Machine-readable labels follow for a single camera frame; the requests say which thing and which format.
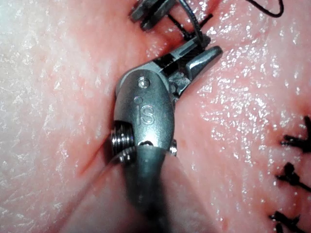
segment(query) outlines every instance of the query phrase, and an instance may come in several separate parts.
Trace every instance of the black suture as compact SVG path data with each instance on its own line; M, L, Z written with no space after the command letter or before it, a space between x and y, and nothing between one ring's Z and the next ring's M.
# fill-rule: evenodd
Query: black suture
M191 21L191 23L193 25L193 29L194 29L195 35L198 38L201 47L205 48L206 47L206 45L205 45L206 42L204 40L200 24L199 24L197 18L195 17L194 12L191 10L191 8L189 7L189 5L187 4L187 2L185 0L179 0L179 2L181 4L181 6L184 8L184 10L186 11L188 17L190 18L190 21Z
M181 26L181 24L170 14L168 14L169 19L173 22L173 24L175 24L175 26L181 31L181 33L183 34L183 37L186 41L191 40L190 38L190 33L187 32L183 26Z
M305 116L304 121L307 128L307 139L285 135L281 145L300 148L304 153L311 152L311 120L308 116Z
M249 2L250 4L252 4L253 6L255 6L257 9L259 9L261 12L265 13L268 16L271 16L273 18L279 18L283 15L284 13L284 4L283 4L283 0L278 0L278 4L280 5L280 12L275 14L272 13L270 11L268 11L267 9L263 8L261 5L259 5L257 2L255 2L254 0L246 0L247 2Z
M281 224L283 224L285 227L288 228L291 232L296 232L296 233L305 233L303 230L297 227L297 223L300 219L300 215L297 217L290 219L286 217L284 214L282 214L279 211L275 211L274 215L270 215L269 218L271 220L275 220Z
M192 38L195 37L195 32L187 32L184 27L170 14L168 14L169 19L173 22L173 24L181 31L183 34L184 40L189 41ZM199 24L200 28L202 28L211 18L213 17L213 14L209 14L203 21Z
M300 177L294 172L294 166L291 163L287 163L284 166L285 175L276 175L276 178L280 181L288 182L291 186L300 186L301 188L311 192L311 188L300 182Z
M281 223L276 225L276 233L283 233L283 227Z

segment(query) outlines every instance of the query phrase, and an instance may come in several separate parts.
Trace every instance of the engraved logo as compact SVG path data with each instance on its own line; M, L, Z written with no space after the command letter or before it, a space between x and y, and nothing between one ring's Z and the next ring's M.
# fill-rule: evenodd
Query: engraved logo
M137 111L137 118L136 122L138 125L144 124L144 125L152 125L155 122L155 116L154 116L154 109L151 105L143 105L141 106L141 103L143 102L143 99L139 96L134 98L134 103L136 105L136 111Z

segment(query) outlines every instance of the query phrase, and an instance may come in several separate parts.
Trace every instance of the metal jaw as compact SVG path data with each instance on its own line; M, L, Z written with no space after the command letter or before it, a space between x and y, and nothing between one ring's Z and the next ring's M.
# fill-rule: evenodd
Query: metal jaw
M140 27L143 31L154 27L171 8L176 0L140 0L130 14L133 22L141 20Z

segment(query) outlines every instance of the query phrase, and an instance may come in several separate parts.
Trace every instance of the moist tissue surface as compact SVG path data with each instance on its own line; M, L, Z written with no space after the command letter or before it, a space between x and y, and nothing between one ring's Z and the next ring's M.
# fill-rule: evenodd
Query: moist tissue surface
M114 88L128 69L182 43L163 19L144 33L136 0L0 2L0 232L137 232L121 170L109 155ZM278 12L277 0L258 0ZM222 59L176 105L179 162L163 180L173 232L271 233L268 215L301 214L311 194L277 182L287 162L311 185L310 154L282 147L311 114L311 2L284 0L271 18L244 0L190 0ZM187 29L180 6L172 9Z

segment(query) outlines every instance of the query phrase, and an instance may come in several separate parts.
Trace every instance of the metal screw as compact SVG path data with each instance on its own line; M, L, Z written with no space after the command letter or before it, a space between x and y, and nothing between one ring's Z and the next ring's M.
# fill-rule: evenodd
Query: metal screw
M120 125L111 131L110 140L114 155L122 150L134 146L134 135L132 127Z
M147 87L149 87L149 85L150 85L149 79L147 79L147 78L145 78L145 77L140 77L140 78L138 79L138 86L139 86L140 88L147 88Z
M172 145L170 147L170 153L175 157L177 156L177 141L175 139L173 139Z

